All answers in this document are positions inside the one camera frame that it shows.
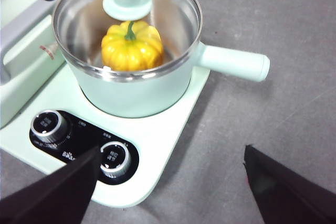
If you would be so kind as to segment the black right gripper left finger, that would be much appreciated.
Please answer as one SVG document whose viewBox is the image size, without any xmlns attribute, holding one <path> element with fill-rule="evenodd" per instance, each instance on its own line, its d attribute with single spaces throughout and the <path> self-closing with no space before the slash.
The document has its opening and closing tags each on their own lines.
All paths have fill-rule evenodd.
<svg viewBox="0 0 336 224">
<path fill-rule="evenodd" d="M 1 223 L 81 223 L 100 174 L 97 146 L 1 200 Z"/>
</svg>

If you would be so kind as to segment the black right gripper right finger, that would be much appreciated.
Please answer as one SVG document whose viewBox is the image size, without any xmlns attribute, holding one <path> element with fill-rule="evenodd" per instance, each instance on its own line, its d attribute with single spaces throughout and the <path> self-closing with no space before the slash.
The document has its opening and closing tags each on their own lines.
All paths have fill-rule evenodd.
<svg viewBox="0 0 336 224">
<path fill-rule="evenodd" d="M 245 147 L 244 167 L 264 223 L 335 223 L 335 193 L 252 145 Z"/>
</svg>

